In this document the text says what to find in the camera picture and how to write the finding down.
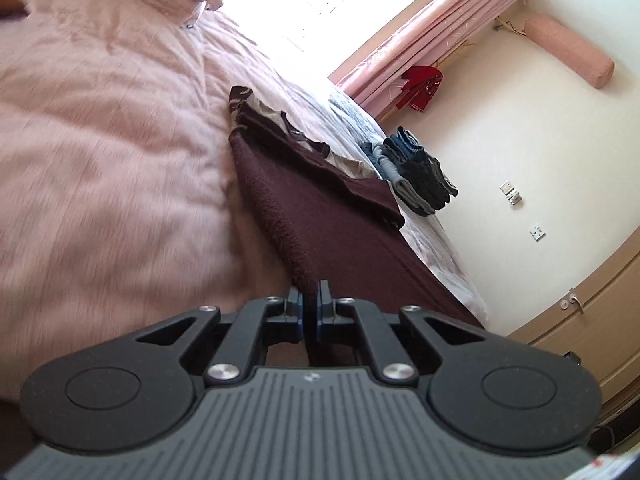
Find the maroon and grey sweater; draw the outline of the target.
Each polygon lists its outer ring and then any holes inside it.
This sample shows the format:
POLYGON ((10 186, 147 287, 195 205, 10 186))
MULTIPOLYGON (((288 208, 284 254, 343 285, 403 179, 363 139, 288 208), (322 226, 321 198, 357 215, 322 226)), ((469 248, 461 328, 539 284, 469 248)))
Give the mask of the maroon and grey sweater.
POLYGON ((250 88, 231 88, 229 112, 244 203, 307 298, 327 281, 333 296, 369 300, 385 313, 417 304, 480 326, 402 236, 405 219, 385 181, 349 176, 326 144, 250 88))

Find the stack of folded jeans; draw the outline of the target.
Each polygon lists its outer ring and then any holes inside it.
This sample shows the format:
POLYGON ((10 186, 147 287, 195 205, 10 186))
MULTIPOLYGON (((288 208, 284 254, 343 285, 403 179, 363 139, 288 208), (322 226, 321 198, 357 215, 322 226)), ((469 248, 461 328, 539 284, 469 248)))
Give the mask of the stack of folded jeans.
POLYGON ((411 131, 398 126, 383 142, 364 142, 364 154, 415 214, 428 217, 457 197, 458 189, 411 131))

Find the pink and grey bedspread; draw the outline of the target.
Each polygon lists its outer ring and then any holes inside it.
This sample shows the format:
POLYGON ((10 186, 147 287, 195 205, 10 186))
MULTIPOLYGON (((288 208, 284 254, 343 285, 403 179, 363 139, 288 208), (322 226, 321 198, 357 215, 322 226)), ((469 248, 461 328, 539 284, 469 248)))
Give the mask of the pink and grey bedspread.
POLYGON ((24 0, 1 23, 1 396, 39 365, 202 304, 288 284, 242 203, 228 95, 252 88, 363 160, 383 139, 328 80, 290 75, 231 18, 141 0, 24 0))

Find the red hanging garment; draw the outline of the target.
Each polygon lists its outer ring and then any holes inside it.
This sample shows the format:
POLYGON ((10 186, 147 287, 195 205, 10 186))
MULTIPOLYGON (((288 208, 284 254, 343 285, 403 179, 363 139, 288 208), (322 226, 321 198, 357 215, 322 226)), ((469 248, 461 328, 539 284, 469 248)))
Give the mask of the red hanging garment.
POLYGON ((429 65, 415 65, 401 75, 404 84, 400 90, 400 96, 396 102, 396 108, 402 110, 410 107, 423 113, 434 98, 442 83, 442 72, 429 65))

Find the wooden wardrobe door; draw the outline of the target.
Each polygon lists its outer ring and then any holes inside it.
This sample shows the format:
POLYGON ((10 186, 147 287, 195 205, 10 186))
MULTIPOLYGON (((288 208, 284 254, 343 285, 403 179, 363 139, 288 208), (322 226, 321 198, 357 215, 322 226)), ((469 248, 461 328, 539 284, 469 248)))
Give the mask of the wooden wardrobe door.
POLYGON ((639 427, 639 232, 579 285, 509 335, 575 356, 602 393, 598 438, 622 442, 639 427))

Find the pink curtain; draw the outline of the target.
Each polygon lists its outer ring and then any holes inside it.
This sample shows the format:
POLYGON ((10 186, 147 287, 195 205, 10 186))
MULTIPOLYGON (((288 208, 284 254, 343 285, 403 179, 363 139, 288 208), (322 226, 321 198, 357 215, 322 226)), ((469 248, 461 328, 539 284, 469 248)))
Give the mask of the pink curtain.
POLYGON ((432 0, 397 27, 346 74, 332 80, 377 120, 396 108, 415 65, 440 66, 518 0, 432 0))

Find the pink bolster cushion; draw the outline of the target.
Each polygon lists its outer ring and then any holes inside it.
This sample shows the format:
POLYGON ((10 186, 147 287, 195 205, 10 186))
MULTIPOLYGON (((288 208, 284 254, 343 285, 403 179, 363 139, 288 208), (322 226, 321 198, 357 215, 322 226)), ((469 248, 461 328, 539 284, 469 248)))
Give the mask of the pink bolster cushion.
POLYGON ((533 14, 524 24, 526 37, 570 68, 591 87, 602 89, 612 78, 615 63, 595 44, 554 18, 533 14))

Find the wall switch plate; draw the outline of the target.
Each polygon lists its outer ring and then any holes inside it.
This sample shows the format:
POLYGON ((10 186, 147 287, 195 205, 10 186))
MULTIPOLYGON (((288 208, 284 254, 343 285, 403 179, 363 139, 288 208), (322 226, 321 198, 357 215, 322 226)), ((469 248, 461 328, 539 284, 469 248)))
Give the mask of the wall switch plate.
POLYGON ((500 191, 512 207, 518 206, 518 204, 523 200, 521 193, 518 192, 516 187, 510 181, 504 182, 503 185, 500 186, 500 191))

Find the wall socket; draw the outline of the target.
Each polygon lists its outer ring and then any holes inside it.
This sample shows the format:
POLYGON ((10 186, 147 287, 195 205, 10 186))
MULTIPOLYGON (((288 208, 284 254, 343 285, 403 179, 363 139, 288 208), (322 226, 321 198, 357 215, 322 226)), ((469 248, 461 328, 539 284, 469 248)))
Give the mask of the wall socket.
POLYGON ((533 237, 535 242, 539 242, 542 238, 546 236, 546 232, 541 229, 540 226, 534 226, 529 230, 529 234, 533 237))

